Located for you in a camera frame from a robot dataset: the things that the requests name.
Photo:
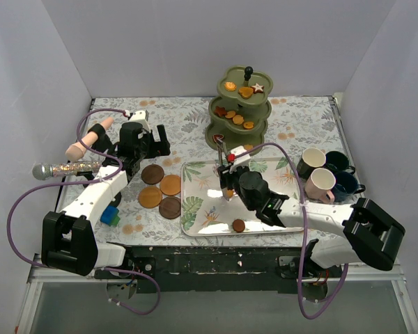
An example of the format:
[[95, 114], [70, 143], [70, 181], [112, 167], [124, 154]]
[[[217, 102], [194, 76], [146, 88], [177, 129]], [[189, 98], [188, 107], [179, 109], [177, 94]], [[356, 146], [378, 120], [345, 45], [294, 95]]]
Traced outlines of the dark wooden coaster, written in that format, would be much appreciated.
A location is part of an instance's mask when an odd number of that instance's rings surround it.
[[180, 216], [180, 200], [175, 196], [169, 196], [160, 202], [159, 213], [166, 219], [175, 219]]
[[163, 177], [164, 169], [157, 164], [148, 165], [141, 172], [142, 181], [149, 185], [158, 184]]

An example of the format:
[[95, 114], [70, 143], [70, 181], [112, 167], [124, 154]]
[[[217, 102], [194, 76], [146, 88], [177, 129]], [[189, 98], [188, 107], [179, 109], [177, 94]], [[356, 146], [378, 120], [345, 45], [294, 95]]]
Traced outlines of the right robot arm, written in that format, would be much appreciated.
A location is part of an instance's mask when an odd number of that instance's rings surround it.
[[327, 241], [309, 242], [301, 259], [308, 276], [355, 262], [392, 270], [405, 228], [372, 200], [360, 198], [351, 205], [302, 204], [271, 191], [262, 175], [246, 166], [219, 166], [217, 174], [222, 191], [235, 191], [260, 222], [282, 228], [308, 227], [334, 235]]

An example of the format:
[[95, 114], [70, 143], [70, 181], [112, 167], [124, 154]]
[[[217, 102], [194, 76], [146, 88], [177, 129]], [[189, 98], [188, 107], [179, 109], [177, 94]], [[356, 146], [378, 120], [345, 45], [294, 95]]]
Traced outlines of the dark chocolate round cookie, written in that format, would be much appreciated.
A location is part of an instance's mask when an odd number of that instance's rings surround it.
[[245, 222], [241, 219], [236, 219], [232, 223], [232, 228], [235, 232], [241, 233], [245, 230]]

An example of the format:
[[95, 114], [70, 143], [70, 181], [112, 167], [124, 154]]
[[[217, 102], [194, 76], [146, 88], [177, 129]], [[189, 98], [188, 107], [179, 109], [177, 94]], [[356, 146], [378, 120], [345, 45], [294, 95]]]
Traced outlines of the cream mug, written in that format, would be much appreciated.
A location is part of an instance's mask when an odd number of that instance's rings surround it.
[[297, 164], [297, 174], [301, 179], [307, 180], [310, 174], [326, 163], [326, 155], [318, 148], [307, 148], [303, 151]]

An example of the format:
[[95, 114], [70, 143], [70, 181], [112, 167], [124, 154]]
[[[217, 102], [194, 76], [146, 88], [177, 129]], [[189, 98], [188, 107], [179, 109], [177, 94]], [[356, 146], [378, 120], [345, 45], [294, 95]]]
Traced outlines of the brown heart cookie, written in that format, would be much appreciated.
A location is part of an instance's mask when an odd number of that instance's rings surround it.
[[238, 93], [243, 99], [248, 100], [254, 94], [254, 89], [252, 87], [243, 86], [239, 88]]

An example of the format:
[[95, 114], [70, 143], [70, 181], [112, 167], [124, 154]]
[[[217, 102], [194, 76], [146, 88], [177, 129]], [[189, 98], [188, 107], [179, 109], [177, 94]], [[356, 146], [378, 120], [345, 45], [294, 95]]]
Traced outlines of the light wooden coaster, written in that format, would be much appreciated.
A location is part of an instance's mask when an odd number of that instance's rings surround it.
[[160, 182], [160, 191], [166, 196], [175, 196], [181, 192], [181, 178], [178, 175], [164, 176]]
[[162, 192], [156, 186], [147, 186], [138, 196], [139, 204], [147, 209], [157, 207], [162, 201]]

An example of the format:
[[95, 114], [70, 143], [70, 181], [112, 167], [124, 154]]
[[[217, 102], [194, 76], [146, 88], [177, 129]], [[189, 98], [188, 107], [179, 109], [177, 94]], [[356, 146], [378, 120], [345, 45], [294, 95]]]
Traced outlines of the brown star cookie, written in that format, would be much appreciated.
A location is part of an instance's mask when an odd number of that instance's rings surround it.
[[227, 114], [227, 111], [224, 107], [216, 106], [214, 110], [214, 114], [216, 114], [219, 117], [223, 117]]

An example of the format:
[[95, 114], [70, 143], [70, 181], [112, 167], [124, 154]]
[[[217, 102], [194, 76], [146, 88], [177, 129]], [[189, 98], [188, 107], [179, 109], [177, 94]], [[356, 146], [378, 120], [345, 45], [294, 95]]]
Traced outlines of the leaf-patterned white tray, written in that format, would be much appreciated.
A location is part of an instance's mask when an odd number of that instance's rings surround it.
[[[181, 170], [181, 224], [190, 237], [236, 235], [233, 222], [245, 223], [245, 234], [300, 232], [302, 228], [282, 228], [262, 223], [254, 212], [248, 211], [236, 193], [229, 200], [223, 197], [217, 175], [218, 161], [193, 161]], [[249, 162], [252, 171], [259, 172], [270, 190], [300, 197], [299, 187], [286, 158], [257, 158]]]

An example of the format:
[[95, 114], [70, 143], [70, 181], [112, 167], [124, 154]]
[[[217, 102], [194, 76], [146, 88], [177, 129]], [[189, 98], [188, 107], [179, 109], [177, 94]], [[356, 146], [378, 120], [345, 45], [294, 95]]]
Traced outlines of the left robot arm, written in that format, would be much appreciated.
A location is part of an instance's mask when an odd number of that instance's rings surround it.
[[170, 155], [164, 125], [158, 125], [159, 141], [138, 121], [124, 122], [119, 141], [106, 148], [94, 183], [60, 212], [49, 212], [42, 223], [42, 263], [81, 276], [110, 267], [119, 278], [129, 277], [134, 261], [124, 246], [98, 243], [94, 227], [113, 199], [130, 183], [144, 159]]

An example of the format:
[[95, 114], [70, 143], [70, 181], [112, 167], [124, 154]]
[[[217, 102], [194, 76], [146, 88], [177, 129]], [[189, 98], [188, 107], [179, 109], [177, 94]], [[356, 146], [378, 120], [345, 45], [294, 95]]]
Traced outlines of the metal serving tongs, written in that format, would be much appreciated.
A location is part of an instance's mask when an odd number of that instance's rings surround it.
[[228, 188], [228, 181], [227, 181], [227, 174], [229, 173], [229, 167], [228, 167], [228, 162], [227, 162], [227, 156], [228, 156], [228, 150], [227, 150], [227, 146], [226, 143], [223, 141], [221, 142], [217, 142], [217, 153], [218, 153], [218, 164], [217, 164], [217, 174], [219, 177], [219, 182], [220, 182], [220, 189], [222, 190], [222, 195], [224, 197], [224, 199], [226, 199], [227, 201], [230, 201], [231, 198], [228, 198], [226, 196], [226, 191], [230, 190]]

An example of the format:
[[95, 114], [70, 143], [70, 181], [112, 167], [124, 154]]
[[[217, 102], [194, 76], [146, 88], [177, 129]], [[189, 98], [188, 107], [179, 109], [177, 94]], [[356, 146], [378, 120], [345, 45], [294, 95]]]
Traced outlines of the pink mug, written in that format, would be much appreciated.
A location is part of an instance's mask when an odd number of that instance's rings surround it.
[[326, 168], [316, 168], [309, 176], [304, 190], [308, 198], [332, 204], [335, 200], [332, 189], [336, 184], [334, 174]]

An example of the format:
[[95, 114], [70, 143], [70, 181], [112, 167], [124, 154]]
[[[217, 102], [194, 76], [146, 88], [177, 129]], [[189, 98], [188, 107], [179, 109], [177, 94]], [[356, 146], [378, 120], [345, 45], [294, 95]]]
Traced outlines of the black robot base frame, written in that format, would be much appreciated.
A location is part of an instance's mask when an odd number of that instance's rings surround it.
[[294, 294], [299, 247], [128, 246], [122, 269], [96, 270], [97, 279], [132, 280], [137, 293], [277, 291]]

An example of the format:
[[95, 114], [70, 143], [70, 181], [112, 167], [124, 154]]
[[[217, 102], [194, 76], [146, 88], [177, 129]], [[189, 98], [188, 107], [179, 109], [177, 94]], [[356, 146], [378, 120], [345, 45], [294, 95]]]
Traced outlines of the white-iced star cookie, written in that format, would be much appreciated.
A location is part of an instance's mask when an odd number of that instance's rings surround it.
[[253, 94], [264, 93], [264, 85], [260, 85], [259, 83], [255, 83], [251, 85], [250, 88], [253, 90]]

